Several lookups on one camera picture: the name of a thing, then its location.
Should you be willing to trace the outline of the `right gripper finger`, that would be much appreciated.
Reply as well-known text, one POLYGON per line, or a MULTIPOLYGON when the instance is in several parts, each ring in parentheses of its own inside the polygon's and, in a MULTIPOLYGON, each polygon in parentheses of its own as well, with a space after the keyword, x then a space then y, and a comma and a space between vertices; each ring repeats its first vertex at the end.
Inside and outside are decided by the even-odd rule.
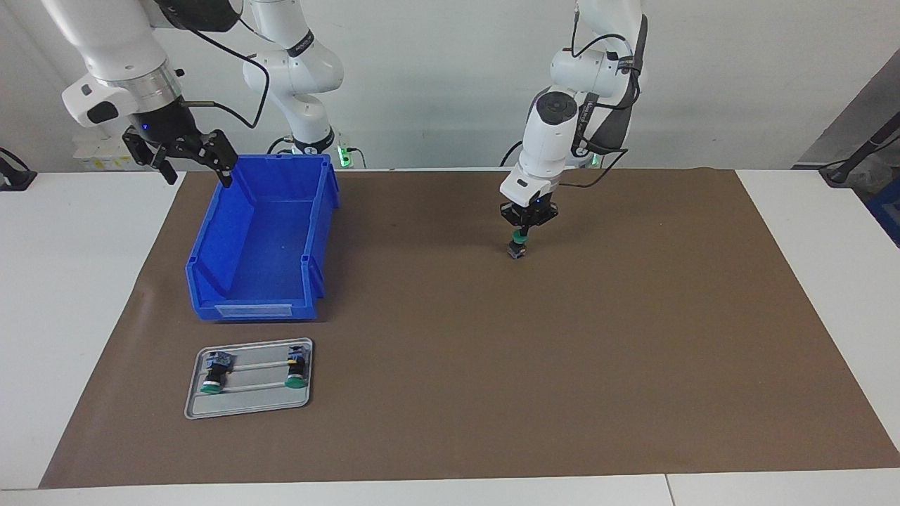
POLYGON ((184 136, 184 154, 189 160, 214 171, 223 187, 231 187, 238 154, 221 129, 209 134, 184 136))
POLYGON ((167 185, 173 186, 177 182, 178 176, 167 159, 166 147, 162 146, 157 147, 155 151, 151 150, 150 144, 135 129, 126 129, 123 132, 123 144, 139 166, 149 167, 160 173, 167 185))

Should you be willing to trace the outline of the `pale yellow box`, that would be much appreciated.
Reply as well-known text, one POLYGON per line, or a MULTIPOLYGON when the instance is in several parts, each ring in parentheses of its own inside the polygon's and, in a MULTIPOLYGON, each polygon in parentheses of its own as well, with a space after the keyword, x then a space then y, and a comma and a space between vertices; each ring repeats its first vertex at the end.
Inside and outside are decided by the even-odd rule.
POLYGON ((82 138, 74 140, 76 150, 73 153, 84 171, 138 171, 139 165, 135 163, 131 153, 125 144, 116 138, 96 140, 96 138, 82 138))

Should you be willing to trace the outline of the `blue plastic storage bin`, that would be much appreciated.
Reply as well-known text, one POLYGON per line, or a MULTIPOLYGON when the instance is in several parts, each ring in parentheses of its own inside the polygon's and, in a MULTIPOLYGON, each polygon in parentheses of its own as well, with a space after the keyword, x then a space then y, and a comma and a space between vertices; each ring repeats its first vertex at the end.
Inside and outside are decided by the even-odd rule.
POLYGON ((326 293, 323 266, 340 187, 327 155, 239 157, 218 185, 186 263, 204 321, 308 321, 326 293))

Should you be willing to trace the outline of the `brown table mat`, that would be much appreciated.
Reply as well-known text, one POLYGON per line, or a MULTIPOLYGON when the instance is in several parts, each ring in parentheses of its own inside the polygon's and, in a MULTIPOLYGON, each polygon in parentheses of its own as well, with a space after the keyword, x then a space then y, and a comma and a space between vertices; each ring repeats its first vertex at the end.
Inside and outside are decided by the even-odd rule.
POLYGON ((501 179, 341 174, 318 320, 217 325, 188 175, 41 487, 900 467, 736 173, 565 188, 520 260, 501 179), (305 406, 184 417, 201 349, 296 337, 305 406))

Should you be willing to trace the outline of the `silver metal tray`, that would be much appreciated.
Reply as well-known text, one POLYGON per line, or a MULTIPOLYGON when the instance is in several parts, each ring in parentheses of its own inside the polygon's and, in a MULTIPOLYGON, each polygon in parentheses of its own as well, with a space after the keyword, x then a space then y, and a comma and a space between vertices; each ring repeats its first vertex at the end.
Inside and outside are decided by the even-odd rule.
POLYGON ((201 349, 194 358, 184 417, 200 420, 305 406, 311 400, 314 349, 315 343, 308 337, 201 349), (309 385, 305 389, 289 389, 284 386, 290 346, 305 346, 308 351, 309 385), (232 371, 227 375, 222 393, 200 393, 199 387, 206 374, 205 360, 217 350, 235 356, 232 371))

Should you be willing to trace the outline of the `blue crate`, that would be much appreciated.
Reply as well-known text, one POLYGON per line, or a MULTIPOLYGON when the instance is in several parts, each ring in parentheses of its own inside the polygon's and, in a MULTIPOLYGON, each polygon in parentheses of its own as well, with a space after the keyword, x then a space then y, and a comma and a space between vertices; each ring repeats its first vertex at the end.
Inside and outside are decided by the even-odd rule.
POLYGON ((900 249, 900 176, 865 203, 882 230, 900 249))

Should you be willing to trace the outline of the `black clamp mount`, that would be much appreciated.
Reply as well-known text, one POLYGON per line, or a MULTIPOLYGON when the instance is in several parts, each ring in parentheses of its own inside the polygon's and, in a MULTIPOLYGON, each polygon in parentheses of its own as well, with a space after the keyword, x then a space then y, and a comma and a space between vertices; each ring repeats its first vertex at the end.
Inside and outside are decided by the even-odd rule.
POLYGON ((0 147, 0 192, 20 192, 31 186, 38 173, 12 151, 0 147))

